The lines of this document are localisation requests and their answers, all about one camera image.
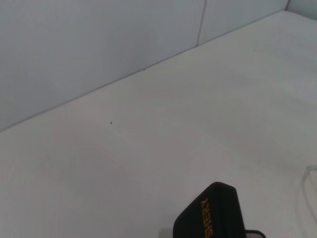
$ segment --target white surface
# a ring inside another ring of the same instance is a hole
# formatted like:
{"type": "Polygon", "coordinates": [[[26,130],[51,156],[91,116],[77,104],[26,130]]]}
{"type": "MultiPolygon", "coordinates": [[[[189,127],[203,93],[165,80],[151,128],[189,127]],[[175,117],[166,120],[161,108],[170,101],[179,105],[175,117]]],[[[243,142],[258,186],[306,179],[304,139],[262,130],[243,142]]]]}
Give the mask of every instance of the white surface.
{"type": "Polygon", "coordinates": [[[199,44],[285,9],[287,0],[207,0],[199,44]]]}
{"type": "Polygon", "coordinates": [[[171,238],[222,181],[246,228],[316,237],[316,27],[278,13],[0,133],[0,236],[171,238]]]}
{"type": "Polygon", "coordinates": [[[204,0],[1,0],[0,130],[196,46],[204,0]]]}
{"type": "Polygon", "coordinates": [[[288,10],[317,20],[317,0],[291,0],[288,10]]]}

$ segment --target white cable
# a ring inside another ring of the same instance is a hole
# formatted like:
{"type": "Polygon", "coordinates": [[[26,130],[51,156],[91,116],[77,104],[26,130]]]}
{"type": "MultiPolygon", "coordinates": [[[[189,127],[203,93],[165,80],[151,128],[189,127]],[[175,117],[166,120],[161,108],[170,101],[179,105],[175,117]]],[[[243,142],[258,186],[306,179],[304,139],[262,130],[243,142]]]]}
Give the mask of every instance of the white cable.
{"type": "Polygon", "coordinates": [[[313,208],[312,208],[311,204],[309,203],[309,200],[308,200],[308,197],[307,197],[307,194],[306,194],[306,186],[305,186],[307,177],[308,177],[308,175],[310,174],[311,171],[317,171],[317,166],[316,165],[309,165],[309,166],[306,167],[304,175],[303,175],[303,178],[302,178],[302,192],[303,192],[304,199],[305,199],[305,201],[307,203],[308,210],[309,210],[311,216],[313,217],[315,223],[317,223],[317,217],[316,217],[316,214],[313,211],[313,208]]]}

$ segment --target white shelf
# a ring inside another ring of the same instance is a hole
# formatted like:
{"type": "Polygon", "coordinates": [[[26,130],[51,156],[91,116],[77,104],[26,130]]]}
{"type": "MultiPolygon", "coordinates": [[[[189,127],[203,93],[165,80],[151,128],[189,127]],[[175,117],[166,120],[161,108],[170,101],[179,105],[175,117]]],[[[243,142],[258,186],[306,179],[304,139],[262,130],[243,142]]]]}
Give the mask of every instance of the white shelf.
{"type": "Polygon", "coordinates": [[[316,29],[280,12],[2,132],[0,236],[171,238],[222,181],[246,228],[313,237],[316,29]]]}

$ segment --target white wall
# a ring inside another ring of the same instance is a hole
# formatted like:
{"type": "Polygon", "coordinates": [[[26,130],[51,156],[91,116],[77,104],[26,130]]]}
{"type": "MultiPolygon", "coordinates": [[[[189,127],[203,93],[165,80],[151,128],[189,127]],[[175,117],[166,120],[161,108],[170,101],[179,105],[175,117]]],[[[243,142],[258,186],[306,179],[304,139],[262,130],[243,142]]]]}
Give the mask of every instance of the white wall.
{"type": "Polygon", "coordinates": [[[317,0],[291,0],[287,10],[317,20],[317,0]]]}
{"type": "Polygon", "coordinates": [[[203,6],[0,1],[0,130],[195,47],[203,6]]]}
{"type": "Polygon", "coordinates": [[[207,0],[199,44],[284,10],[287,0],[207,0]]]}

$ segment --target black object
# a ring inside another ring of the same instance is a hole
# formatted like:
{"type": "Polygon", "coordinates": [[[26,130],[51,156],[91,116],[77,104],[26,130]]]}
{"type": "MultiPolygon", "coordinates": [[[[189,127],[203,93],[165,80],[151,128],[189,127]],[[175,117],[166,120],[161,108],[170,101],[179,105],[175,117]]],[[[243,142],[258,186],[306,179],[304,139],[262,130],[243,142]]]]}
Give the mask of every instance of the black object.
{"type": "Polygon", "coordinates": [[[237,190],[210,185],[176,219],[173,238],[246,238],[237,190]]]}
{"type": "Polygon", "coordinates": [[[266,236],[259,231],[246,230],[247,238],[266,238],[266,236]]]}

